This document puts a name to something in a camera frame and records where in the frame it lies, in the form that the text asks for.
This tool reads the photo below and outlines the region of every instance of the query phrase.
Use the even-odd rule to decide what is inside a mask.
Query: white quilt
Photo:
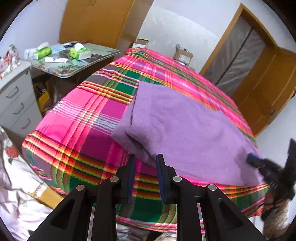
[[[39,203],[48,187],[20,156],[0,127],[0,217],[16,240],[27,240],[52,211]]]

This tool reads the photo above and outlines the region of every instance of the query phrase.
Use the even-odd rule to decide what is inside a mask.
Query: red rose pattern
[[[11,157],[11,158],[18,157],[18,152],[17,152],[17,150],[14,147],[7,147],[5,149],[5,152],[8,155],[8,157]]]

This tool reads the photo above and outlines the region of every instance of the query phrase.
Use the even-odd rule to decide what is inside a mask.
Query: door handle
[[[273,115],[275,114],[275,112],[276,112],[276,110],[273,109],[272,111],[269,112],[269,116],[270,116],[270,117],[273,116]]]
[[[269,115],[266,119],[266,122],[270,125],[270,123],[274,120],[273,116],[277,113],[276,109],[269,111]]]
[[[22,111],[22,109],[23,109],[24,107],[25,107],[24,104],[21,103],[21,104],[20,104],[20,108],[19,108],[19,110],[16,110],[16,111],[14,112],[14,114],[15,114],[15,115],[18,115],[18,114]]]

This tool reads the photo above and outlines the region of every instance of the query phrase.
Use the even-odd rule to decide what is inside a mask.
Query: tissue box
[[[45,56],[50,55],[51,53],[52,53],[51,47],[44,47],[33,53],[33,59],[39,60]]]
[[[76,52],[75,47],[70,48],[69,56],[76,60],[83,60],[91,57],[92,50],[88,48],[82,48]]]

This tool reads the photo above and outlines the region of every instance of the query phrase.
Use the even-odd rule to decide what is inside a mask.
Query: door frame
[[[258,33],[258,35],[261,37],[261,39],[264,41],[264,43],[267,46],[270,46],[270,47],[278,46],[275,40],[273,39],[273,37],[270,35],[270,33],[267,31],[264,25],[258,20],[258,18],[248,8],[246,8],[244,4],[241,3],[234,17],[232,18],[230,24],[228,25],[226,31],[220,38],[218,44],[216,45],[215,49],[209,56],[208,60],[206,61],[202,69],[200,70],[199,72],[200,75],[203,75],[207,71],[207,69],[210,67],[216,55],[219,53],[223,44],[227,40],[228,35],[230,34],[231,30],[233,29],[239,17],[242,17],[244,20],[247,21],[249,25],[251,25],[255,29],[255,31]]]

